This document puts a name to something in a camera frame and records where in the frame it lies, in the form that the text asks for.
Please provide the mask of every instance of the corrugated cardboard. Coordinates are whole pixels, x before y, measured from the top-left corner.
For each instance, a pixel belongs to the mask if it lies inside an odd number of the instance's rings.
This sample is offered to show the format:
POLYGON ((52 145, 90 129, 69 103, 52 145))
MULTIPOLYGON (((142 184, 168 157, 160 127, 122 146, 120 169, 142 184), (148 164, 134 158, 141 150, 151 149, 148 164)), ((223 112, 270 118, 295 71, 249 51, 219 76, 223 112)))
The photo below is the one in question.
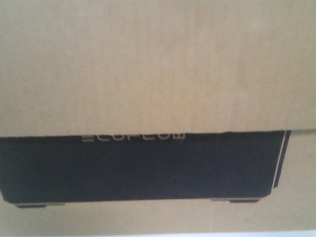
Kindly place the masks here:
POLYGON ((314 1, 0 3, 0 136, 316 128, 314 1))
MULTIPOLYGON (((316 2, 0 2, 0 137, 316 128, 316 2)), ((1 236, 316 228, 316 133, 255 204, 0 201, 1 236)))

